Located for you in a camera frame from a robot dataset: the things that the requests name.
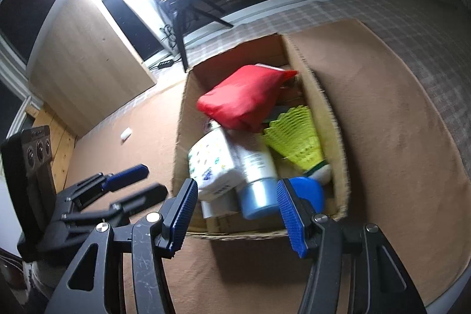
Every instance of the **blue lid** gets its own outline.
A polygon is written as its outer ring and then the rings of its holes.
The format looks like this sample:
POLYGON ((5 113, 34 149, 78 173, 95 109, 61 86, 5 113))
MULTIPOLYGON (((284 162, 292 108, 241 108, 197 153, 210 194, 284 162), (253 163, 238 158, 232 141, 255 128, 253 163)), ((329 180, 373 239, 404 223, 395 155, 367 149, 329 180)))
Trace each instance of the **blue lid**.
POLYGON ((293 177, 289 180, 300 199, 308 200, 317 213, 324 210, 326 201, 321 184, 307 177, 293 177))
POLYGON ((254 220, 279 212, 276 201, 277 182, 277 179, 268 177, 252 182, 237 192, 242 215, 246 220, 254 220))

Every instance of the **plastic shuttlecock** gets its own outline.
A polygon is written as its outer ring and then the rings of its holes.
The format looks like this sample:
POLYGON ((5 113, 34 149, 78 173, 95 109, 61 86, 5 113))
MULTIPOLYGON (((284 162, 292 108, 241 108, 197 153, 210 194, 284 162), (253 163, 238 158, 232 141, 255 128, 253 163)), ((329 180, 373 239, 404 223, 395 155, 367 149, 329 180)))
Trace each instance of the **plastic shuttlecock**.
POLYGON ((264 130, 265 143, 304 171, 324 161, 309 107, 290 108, 264 130))

